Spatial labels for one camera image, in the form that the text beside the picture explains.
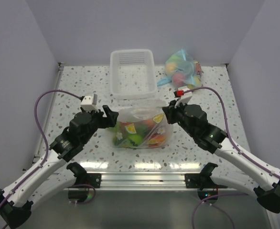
red toy fruit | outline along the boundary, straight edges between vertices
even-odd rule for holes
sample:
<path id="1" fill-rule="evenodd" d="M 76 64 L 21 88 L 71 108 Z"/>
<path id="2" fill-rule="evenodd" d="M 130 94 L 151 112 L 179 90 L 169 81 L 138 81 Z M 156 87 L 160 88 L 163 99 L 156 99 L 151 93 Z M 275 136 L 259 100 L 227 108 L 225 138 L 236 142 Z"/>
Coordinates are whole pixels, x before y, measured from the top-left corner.
<path id="1" fill-rule="evenodd" d="M 177 72 L 172 77 L 172 82 L 175 85 L 175 87 L 181 87 L 184 85 L 185 76 L 182 72 Z"/>

lemon slice print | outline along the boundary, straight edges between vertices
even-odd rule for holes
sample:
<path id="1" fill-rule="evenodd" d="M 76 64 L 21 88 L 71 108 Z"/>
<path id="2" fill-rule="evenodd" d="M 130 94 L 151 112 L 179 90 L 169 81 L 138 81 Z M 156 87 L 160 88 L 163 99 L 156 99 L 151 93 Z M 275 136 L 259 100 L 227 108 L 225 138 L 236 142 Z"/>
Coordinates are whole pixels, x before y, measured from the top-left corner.
<path id="1" fill-rule="evenodd" d="M 155 123 L 160 123 L 163 120 L 163 116 L 164 116 L 164 114 L 158 114 L 153 118 L 153 121 Z"/>
<path id="2" fill-rule="evenodd" d="M 155 138 L 153 138 L 153 139 L 150 139 L 148 143 L 149 143 L 150 145 L 153 145 L 153 144 L 157 144 L 158 141 L 157 141 Z"/>
<path id="3" fill-rule="evenodd" d="M 127 132 L 129 132 L 130 134 L 135 134 L 137 133 L 136 132 L 136 129 L 135 129 L 135 125 L 132 123 L 132 124 L 129 124 L 127 126 L 125 126 L 125 129 L 127 130 Z"/>

black clamp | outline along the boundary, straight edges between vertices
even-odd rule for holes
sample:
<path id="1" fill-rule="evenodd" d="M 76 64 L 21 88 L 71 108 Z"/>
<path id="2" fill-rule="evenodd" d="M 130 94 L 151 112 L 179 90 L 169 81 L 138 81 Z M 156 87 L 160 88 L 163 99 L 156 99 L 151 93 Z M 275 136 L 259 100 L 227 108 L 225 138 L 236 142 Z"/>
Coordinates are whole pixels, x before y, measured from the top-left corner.
<path id="1" fill-rule="evenodd" d="M 0 189 L 0 203 L 4 200 L 3 191 Z M 31 216 L 32 201 L 27 201 L 22 207 L 14 207 L 14 202 L 4 202 L 0 208 L 0 215 L 11 229 L 18 228 Z"/>
<path id="2" fill-rule="evenodd" d="M 218 165 L 209 162 L 200 173 L 185 174 L 184 181 L 186 188 L 199 188 L 200 190 L 204 188 L 227 188 L 223 185 L 217 185 L 212 181 L 210 176 L 215 167 L 218 167 Z"/>
<path id="3" fill-rule="evenodd" d="M 102 175 L 100 173 L 87 173 L 87 171 L 77 162 L 67 165 L 76 177 L 75 185 L 89 184 L 94 188 L 100 188 Z"/>
<path id="4" fill-rule="evenodd" d="M 207 113 L 196 104 L 180 104 L 175 107 L 176 100 L 162 108 L 168 123 L 178 125 L 193 138 L 194 142 L 203 150 L 214 153 L 221 148 L 221 142 L 227 133 L 207 120 Z"/>
<path id="5" fill-rule="evenodd" d="M 280 213 L 280 180 L 273 184 L 273 189 L 265 191 L 260 186 L 254 188 L 258 203 L 265 209 Z"/>

green toy fruit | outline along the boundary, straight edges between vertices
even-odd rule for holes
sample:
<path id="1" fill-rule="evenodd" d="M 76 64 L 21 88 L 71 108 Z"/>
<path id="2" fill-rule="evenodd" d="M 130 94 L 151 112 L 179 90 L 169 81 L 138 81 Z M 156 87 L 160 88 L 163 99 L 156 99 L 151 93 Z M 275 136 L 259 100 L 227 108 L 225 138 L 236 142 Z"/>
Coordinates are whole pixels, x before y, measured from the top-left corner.
<path id="1" fill-rule="evenodd" d="M 137 134 L 145 137 L 151 130 L 145 125 L 136 126 Z"/>
<path id="2" fill-rule="evenodd" d="M 129 135 L 127 138 L 127 144 L 129 147 L 135 148 L 142 144 L 143 137 L 139 134 Z"/>

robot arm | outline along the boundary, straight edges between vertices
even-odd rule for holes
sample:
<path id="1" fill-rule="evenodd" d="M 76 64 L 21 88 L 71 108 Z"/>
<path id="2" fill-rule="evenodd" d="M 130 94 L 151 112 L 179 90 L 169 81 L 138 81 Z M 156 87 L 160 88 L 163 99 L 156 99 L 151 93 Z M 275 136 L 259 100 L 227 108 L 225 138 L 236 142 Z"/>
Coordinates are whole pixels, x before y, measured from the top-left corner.
<path id="1" fill-rule="evenodd" d="M 179 98 L 171 101 L 169 106 L 162 108 L 168 123 L 177 123 L 193 138 L 194 142 L 200 148 L 224 158 L 242 170 L 242 172 L 249 175 L 249 177 L 245 175 L 226 177 L 227 174 L 221 175 L 221 170 L 216 168 L 217 165 L 209 163 L 209 165 L 203 168 L 204 180 L 217 185 L 234 187 L 253 196 L 257 196 L 257 201 L 260 205 L 269 211 L 279 213 L 280 169 L 265 163 L 236 144 L 240 149 L 238 151 L 233 146 L 230 141 L 231 139 L 228 138 L 225 131 L 208 122 L 206 112 L 199 105 L 187 104 L 192 97 L 192 92 L 184 93 L 184 91 L 179 91 L 180 94 L 175 92 L 175 96 Z M 202 181 L 203 177 L 201 177 L 201 180 L 198 180 L 201 186 L 203 185 L 201 184 Z"/>
<path id="2" fill-rule="evenodd" d="M 0 215 L 11 229 L 19 227 L 31 215 L 31 207 L 34 204 L 33 192 L 52 175 L 57 169 L 67 164 L 84 148 L 97 129 L 114 127 L 117 122 L 118 112 L 112 112 L 104 105 L 104 112 L 96 108 L 97 96 L 95 94 L 82 97 L 81 112 L 77 113 L 70 121 L 69 127 L 50 144 L 47 155 L 36 162 L 18 180 L 4 189 L 0 189 Z M 67 182 L 61 183 L 52 190 L 44 190 L 47 196 L 63 189 L 63 185 L 69 187 L 77 179 L 86 177 L 86 171 L 78 163 L 67 166 Z"/>

